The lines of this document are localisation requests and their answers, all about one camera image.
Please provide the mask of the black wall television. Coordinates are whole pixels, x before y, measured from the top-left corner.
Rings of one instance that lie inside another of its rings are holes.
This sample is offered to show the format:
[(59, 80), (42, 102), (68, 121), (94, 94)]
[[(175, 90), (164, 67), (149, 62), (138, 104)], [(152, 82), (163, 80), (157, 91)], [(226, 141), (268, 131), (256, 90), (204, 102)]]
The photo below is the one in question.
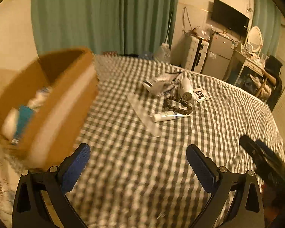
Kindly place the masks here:
[(211, 20), (240, 36), (246, 36), (249, 18), (220, 0), (214, 0)]

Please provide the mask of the white dressing table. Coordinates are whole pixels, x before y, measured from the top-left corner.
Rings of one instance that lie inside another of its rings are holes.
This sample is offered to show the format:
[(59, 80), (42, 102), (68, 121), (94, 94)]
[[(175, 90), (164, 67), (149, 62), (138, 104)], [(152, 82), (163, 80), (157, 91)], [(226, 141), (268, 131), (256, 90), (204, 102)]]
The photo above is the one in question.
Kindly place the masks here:
[(262, 101), (267, 101), (271, 95), (273, 86), (270, 80), (273, 83), (276, 81), (265, 71), (263, 65), (258, 65), (237, 50), (233, 51), (223, 78), (223, 81), (243, 89)]

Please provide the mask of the white tissue pack Vinda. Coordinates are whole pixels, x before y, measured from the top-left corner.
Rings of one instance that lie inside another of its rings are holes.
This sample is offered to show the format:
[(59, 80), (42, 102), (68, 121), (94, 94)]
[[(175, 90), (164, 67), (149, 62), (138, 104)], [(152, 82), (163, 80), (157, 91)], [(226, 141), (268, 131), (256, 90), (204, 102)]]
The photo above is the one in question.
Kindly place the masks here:
[(15, 108), (12, 108), (9, 111), (1, 127), (2, 135), (9, 141), (13, 138), (13, 136), (16, 133), (18, 117), (19, 117), (19, 111)]

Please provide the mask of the white medicine box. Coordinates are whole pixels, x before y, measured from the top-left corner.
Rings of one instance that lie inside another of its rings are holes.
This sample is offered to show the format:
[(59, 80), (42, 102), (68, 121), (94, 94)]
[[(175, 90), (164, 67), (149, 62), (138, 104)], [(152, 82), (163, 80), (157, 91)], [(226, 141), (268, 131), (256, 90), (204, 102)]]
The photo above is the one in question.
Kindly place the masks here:
[(29, 100), (27, 107), (35, 111), (39, 110), (40, 107), (44, 105), (46, 99), (51, 94), (51, 92), (52, 92), (52, 87), (50, 86), (39, 89), (36, 92), (35, 97)]

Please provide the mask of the grey mini fridge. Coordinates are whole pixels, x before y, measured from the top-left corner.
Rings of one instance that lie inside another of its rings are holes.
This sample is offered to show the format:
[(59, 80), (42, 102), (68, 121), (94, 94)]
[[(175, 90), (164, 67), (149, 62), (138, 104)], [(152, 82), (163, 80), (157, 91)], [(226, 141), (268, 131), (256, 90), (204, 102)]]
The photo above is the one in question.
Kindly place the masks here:
[(235, 46), (233, 40), (212, 30), (202, 74), (223, 80)]

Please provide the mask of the teal wipes packet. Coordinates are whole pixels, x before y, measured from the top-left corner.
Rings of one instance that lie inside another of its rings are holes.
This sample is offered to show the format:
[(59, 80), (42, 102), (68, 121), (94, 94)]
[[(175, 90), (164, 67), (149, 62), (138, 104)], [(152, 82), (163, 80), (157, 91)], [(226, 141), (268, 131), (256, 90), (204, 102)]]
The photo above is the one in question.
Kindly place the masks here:
[(31, 118), (35, 113), (33, 109), (25, 105), (21, 105), (18, 111), (19, 113), (17, 116), (16, 131), (11, 140), (12, 145), (18, 144), (27, 124), (29, 123), (29, 121), (31, 120)]

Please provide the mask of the white toothpaste tube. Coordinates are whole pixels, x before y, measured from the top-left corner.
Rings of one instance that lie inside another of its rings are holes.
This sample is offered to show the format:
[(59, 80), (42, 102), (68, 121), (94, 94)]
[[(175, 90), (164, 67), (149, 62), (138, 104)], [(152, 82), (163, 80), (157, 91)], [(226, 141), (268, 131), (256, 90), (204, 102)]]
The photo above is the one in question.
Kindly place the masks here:
[(187, 115), (183, 115), (180, 113), (176, 113), (174, 111), (166, 111), (166, 112), (161, 112), (158, 114), (154, 114), (152, 115), (152, 120), (155, 123), (159, 123), (159, 122), (163, 122), (163, 121), (169, 121), (169, 120), (177, 120), (179, 118), (183, 118), (183, 117), (190, 117), (191, 115), (187, 114)]

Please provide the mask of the clear plastic sheet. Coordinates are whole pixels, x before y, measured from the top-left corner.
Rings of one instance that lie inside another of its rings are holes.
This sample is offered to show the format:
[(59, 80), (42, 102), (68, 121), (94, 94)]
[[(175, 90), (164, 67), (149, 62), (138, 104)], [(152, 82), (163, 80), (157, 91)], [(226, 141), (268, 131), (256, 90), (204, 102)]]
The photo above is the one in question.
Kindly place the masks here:
[(133, 93), (129, 93), (127, 100), (133, 108), (135, 114), (138, 116), (140, 121), (143, 123), (147, 132), (151, 133), (154, 137), (160, 137), (162, 132), (156, 123), (152, 120), (146, 109), (142, 106), (137, 96)]

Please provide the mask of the silver foil pouch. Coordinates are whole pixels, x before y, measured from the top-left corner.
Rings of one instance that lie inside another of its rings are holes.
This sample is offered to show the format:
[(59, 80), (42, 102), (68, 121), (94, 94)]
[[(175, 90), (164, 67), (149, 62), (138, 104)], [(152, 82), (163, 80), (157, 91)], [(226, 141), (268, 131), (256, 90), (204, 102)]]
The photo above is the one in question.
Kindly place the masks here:
[(153, 96), (166, 96), (179, 85), (182, 74), (182, 72), (164, 72), (160, 76), (144, 80), (142, 85)]

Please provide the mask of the large water jug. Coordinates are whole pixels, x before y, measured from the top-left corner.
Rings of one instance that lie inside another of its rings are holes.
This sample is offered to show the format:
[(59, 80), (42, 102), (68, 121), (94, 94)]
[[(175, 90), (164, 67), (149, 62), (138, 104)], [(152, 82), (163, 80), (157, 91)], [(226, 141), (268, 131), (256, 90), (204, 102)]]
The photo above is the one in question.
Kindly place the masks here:
[(169, 48), (169, 44), (162, 43), (156, 52), (153, 54), (153, 58), (159, 62), (170, 63), (171, 61), (171, 51)]

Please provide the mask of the brown cardboard box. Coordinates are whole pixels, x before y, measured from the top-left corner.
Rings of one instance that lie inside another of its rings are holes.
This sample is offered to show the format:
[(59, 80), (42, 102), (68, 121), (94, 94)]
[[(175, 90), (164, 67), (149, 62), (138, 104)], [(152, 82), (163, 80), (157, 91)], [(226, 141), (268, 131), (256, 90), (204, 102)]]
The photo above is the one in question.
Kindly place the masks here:
[(98, 95), (94, 55), (70, 48), (41, 55), (22, 70), (0, 95), (0, 133), (8, 113), (26, 105), (38, 90), (51, 87), (11, 150), (27, 168), (47, 170), (72, 154), (75, 140)]

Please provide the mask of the white oval vanity mirror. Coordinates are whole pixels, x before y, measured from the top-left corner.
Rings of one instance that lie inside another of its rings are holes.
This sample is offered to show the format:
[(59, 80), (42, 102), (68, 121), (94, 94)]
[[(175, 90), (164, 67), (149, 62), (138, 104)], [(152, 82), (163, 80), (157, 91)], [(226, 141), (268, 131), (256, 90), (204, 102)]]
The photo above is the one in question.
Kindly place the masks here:
[(249, 54), (257, 53), (263, 45), (263, 37), (258, 26), (253, 26), (247, 34), (245, 49)]

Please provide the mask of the black chair with clothes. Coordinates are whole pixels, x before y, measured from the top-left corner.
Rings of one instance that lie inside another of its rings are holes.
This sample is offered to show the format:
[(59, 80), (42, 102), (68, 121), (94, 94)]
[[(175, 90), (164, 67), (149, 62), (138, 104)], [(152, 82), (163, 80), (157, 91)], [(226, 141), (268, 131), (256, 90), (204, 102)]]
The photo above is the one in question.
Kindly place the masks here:
[(269, 106), (271, 112), (273, 111), (282, 94), (282, 80), (279, 76), (282, 66), (282, 63), (272, 55), (266, 60), (265, 63), (265, 71), (275, 79), (275, 83), (270, 80), (273, 89), (271, 95), (267, 99), (267, 105)]

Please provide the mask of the small white card packet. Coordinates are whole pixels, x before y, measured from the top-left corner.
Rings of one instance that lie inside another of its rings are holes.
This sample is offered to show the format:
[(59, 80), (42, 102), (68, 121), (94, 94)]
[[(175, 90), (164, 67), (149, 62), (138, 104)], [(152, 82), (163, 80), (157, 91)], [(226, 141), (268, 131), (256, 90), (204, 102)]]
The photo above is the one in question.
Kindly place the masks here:
[(211, 96), (202, 88), (193, 89), (193, 96), (198, 103), (211, 99)]

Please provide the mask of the green curtain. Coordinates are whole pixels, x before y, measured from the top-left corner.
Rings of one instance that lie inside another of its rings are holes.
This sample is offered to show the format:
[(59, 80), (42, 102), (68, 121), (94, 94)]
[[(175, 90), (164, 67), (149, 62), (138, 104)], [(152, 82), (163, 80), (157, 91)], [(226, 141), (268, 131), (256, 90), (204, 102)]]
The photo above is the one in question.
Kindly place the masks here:
[(37, 52), (87, 47), (121, 55), (171, 43), (178, 0), (31, 0)]
[(281, 31), (281, 12), (272, 0), (254, 0), (253, 26), (258, 26), (264, 40), (261, 54), (276, 55)]

